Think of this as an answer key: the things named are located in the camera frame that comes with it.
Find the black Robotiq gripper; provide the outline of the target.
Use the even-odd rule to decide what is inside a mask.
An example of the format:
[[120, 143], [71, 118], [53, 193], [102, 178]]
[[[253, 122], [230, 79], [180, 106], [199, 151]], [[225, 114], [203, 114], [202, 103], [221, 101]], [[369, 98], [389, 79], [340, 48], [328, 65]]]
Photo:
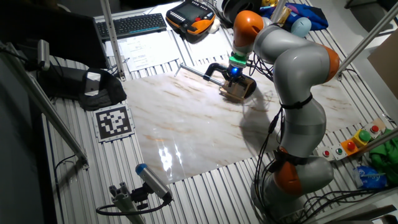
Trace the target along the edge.
[[243, 68], [229, 65], [226, 69], [226, 78], [224, 83], [224, 89], [232, 87], [233, 82], [237, 82], [242, 90], [248, 87], [248, 83], [243, 75]]

